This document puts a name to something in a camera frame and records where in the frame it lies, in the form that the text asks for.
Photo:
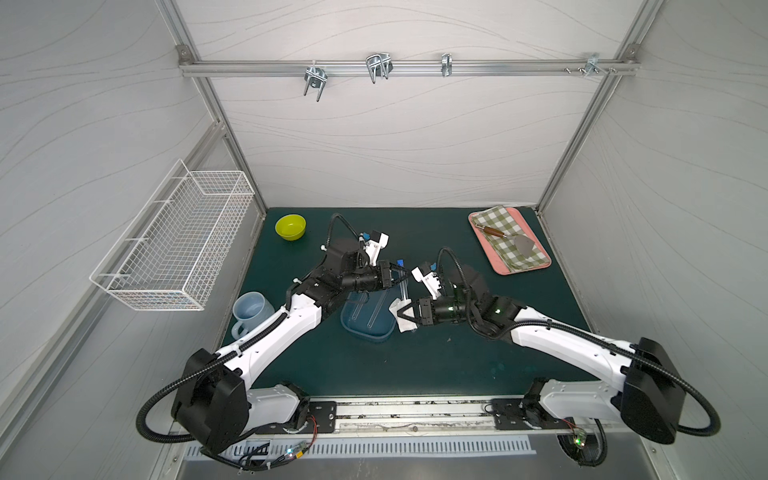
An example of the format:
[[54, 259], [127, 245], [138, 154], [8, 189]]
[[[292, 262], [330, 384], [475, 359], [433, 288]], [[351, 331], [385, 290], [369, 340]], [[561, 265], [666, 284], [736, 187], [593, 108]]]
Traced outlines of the white gauze wipe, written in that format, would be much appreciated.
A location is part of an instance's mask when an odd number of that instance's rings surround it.
[[415, 331], [418, 325], [414, 320], [412, 301], [409, 299], [395, 299], [389, 305], [389, 311], [396, 321], [400, 333]]

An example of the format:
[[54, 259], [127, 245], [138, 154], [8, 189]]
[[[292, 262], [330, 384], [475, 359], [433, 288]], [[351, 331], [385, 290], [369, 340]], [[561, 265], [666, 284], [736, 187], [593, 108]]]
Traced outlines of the blue capped test tube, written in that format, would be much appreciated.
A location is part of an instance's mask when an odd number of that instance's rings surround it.
[[359, 318], [360, 312], [363, 309], [363, 307], [367, 304], [368, 300], [369, 300], [369, 294], [367, 292], [362, 292], [360, 294], [360, 297], [354, 302], [355, 308], [353, 310], [353, 313], [350, 316], [351, 322], [354, 322]]

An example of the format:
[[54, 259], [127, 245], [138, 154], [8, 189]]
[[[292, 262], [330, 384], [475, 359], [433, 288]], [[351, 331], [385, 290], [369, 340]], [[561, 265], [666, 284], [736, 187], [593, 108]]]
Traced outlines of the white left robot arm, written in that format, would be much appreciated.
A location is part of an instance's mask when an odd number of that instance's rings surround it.
[[196, 352], [185, 367], [191, 379], [177, 389], [172, 403], [174, 420], [213, 453], [261, 426], [300, 428], [306, 402], [298, 388], [252, 386], [284, 350], [339, 309], [350, 293], [384, 291], [399, 283], [404, 268], [379, 257], [388, 240], [388, 235], [374, 231], [356, 240], [332, 241], [320, 264], [294, 282], [286, 303], [262, 325], [215, 353]]

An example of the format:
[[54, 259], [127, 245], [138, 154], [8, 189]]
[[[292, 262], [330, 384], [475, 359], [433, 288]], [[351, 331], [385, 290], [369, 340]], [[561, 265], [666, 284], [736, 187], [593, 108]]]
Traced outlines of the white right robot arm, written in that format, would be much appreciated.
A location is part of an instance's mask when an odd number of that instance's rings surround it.
[[659, 444], [675, 441], [686, 393], [671, 380], [676, 371], [658, 343], [642, 339], [631, 344], [559, 322], [511, 297], [492, 294], [472, 269], [439, 276], [415, 268], [413, 277], [429, 294], [391, 304], [400, 330], [465, 322], [487, 339], [546, 353], [592, 375], [590, 381], [535, 380], [519, 407], [531, 427], [591, 418], [621, 423]]

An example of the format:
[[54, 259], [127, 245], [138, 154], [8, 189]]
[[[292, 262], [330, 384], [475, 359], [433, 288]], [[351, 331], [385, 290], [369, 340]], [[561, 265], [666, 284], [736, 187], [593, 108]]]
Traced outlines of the clear test tube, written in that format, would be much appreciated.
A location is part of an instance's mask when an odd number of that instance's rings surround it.
[[369, 319], [369, 321], [367, 323], [367, 327], [368, 327], [369, 330], [374, 328], [374, 326], [376, 324], [376, 321], [377, 321], [377, 318], [380, 315], [381, 309], [384, 306], [384, 304], [386, 303], [387, 297], [388, 297], [388, 291], [383, 291], [383, 292], [377, 294], [376, 302], [373, 305], [373, 309], [372, 309], [372, 312], [371, 312], [371, 315], [370, 315], [370, 319]]
[[397, 260], [398, 266], [398, 285], [400, 289], [400, 299], [404, 302], [409, 300], [408, 294], [408, 278], [409, 271], [405, 267], [405, 262], [402, 259]]

